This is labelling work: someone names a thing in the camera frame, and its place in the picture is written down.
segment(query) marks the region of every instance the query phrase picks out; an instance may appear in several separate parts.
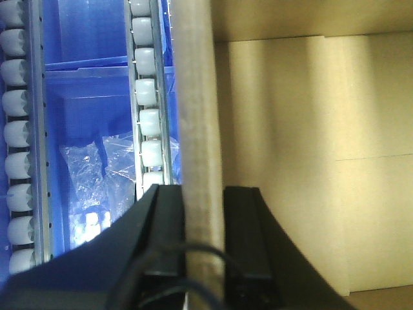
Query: clear plastic bag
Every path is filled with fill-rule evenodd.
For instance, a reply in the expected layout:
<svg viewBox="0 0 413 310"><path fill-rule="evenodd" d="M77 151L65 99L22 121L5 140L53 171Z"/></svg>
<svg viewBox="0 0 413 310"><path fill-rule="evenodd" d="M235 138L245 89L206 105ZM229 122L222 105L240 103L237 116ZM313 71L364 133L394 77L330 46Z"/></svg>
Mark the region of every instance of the clear plastic bag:
<svg viewBox="0 0 413 310"><path fill-rule="evenodd" d="M73 249L110 226L102 160L93 142L85 147L61 147L73 191L69 193L69 235Z"/></svg>
<svg viewBox="0 0 413 310"><path fill-rule="evenodd" d="M106 171L136 181L134 138L132 132L117 136L103 137L108 167Z"/></svg>
<svg viewBox="0 0 413 310"><path fill-rule="evenodd" d="M135 153L131 132L103 138L108 166L105 183L112 222L121 217L135 201Z"/></svg>
<svg viewBox="0 0 413 310"><path fill-rule="evenodd" d="M61 147L79 207L86 210L107 202L102 160L93 142L85 147Z"/></svg>

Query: black plastic part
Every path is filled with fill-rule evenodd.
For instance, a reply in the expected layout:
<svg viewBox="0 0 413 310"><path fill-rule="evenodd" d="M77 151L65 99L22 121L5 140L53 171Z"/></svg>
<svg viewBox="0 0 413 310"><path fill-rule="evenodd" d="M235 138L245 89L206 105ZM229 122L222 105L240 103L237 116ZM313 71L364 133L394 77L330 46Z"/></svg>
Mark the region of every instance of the black plastic part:
<svg viewBox="0 0 413 310"><path fill-rule="evenodd" d="M171 222L173 219L178 223L180 219L180 224ZM181 188L154 185L111 228L91 242L46 264L10 277L0 295L0 309L105 309L110 293L128 272L130 262L147 247L160 244L163 240L167 242L171 238L174 241L180 238L181 241L181 233ZM178 264L179 261L174 259L165 265L160 264L158 270L152 269L151 277L156 277L156 274L175 276L178 271L183 272L183 267ZM179 303L176 301L177 296L172 299L176 305ZM182 296L179 301L179 307L169 309L181 310Z"/></svg>
<svg viewBox="0 0 413 310"><path fill-rule="evenodd" d="M232 309L280 309L274 275L268 260L254 193L250 189L224 190L225 250L239 264L240 279L227 269L226 300Z"/></svg>
<svg viewBox="0 0 413 310"><path fill-rule="evenodd" d="M157 196L154 219L148 237L148 247L164 244L178 244L185 241L185 216L181 187L178 185L161 186ZM171 254L156 262L145 273L143 294L156 290L164 283L185 276L185 255ZM185 294L176 293L152 302L143 309L182 310Z"/></svg>
<svg viewBox="0 0 413 310"><path fill-rule="evenodd" d="M225 208L227 202L231 208L237 206L243 210L247 200L249 212L256 210L259 226L268 255L268 261L275 281L274 294L280 296L282 308L280 309L302 309L302 310L355 310L342 297L329 286L320 274L313 268L299 249L294 245L286 232L274 218L267 207L259 189L246 187L231 187L225 191ZM240 219L227 218L226 221L238 221ZM250 225L250 221L243 225L243 235L256 234L256 226ZM255 227L254 232L248 232L250 227ZM250 248L244 244L244 254L250 255Z"/></svg>

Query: beige cardboard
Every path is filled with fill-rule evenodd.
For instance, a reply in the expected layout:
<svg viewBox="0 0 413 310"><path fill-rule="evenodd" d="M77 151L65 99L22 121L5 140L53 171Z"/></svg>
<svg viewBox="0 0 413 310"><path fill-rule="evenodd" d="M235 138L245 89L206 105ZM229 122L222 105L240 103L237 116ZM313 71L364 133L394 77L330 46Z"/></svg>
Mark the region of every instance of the beige cardboard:
<svg viewBox="0 0 413 310"><path fill-rule="evenodd" d="M413 286L356 292L346 299L359 310L411 310Z"/></svg>
<svg viewBox="0 0 413 310"><path fill-rule="evenodd" d="M411 0L213 0L216 41L413 29Z"/></svg>
<svg viewBox="0 0 413 310"><path fill-rule="evenodd" d="M347 294L343 219L324 117L325 38L220 44L216 57L225 185L260 187L306 257Z"/></svg>
<svg viewBox="0 0 413 310"><path fill-rule="evenodd" d="M412 47L412 33L216 47L224 183L260 187L343 295L413 283Z"/></svg>

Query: blue plastic bin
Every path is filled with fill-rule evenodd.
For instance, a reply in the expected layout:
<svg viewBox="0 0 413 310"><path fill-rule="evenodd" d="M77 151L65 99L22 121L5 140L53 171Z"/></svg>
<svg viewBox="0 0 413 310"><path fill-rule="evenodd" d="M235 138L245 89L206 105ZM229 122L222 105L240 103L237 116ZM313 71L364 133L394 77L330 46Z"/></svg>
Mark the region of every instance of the blue plastic bin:
<svg viewBox="0 0 413 310"><path fill-rule="evenodd" d="M179 141L178 105L175 89L175 68L165 67L166 101L168 103L169 135Z"/></svg>
<svg viewBox="0 0 413 310"><path fill-rule="evenodd" d="M47 69L59 69L58 63L63 63L60 69L73 69L125 61L123 5L120 0L46 1L43 37Z"/></svg>
<svg viewBox="0 0 413 310"><path fill-rule="evenodd" d="M103 136L132 130L127 67L46 73L46 131L55 256L69 250L68 202L74 189L60 146L95 142L105 167Z"/></svg>

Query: cardboard box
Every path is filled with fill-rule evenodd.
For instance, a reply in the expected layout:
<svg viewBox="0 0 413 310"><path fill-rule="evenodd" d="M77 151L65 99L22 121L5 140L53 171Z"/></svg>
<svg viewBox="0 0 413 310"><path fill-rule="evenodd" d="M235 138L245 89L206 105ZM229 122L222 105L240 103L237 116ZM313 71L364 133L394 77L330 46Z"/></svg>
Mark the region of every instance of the cardboard box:
<svg viewBox="0 0 413 310"><path fill-rule="evenodd" d="M384 289L350 295L379 309L371 296L413 284L413 2L216 0L212 29L207 4L176 5L184 176L205 177L186 192L221 184L222 160L223 185L259 187L339 294ZM209 146L221 156L193 160ZM217 236L220 202L205 201L192 212L215 214L202 225Z"/></svg>

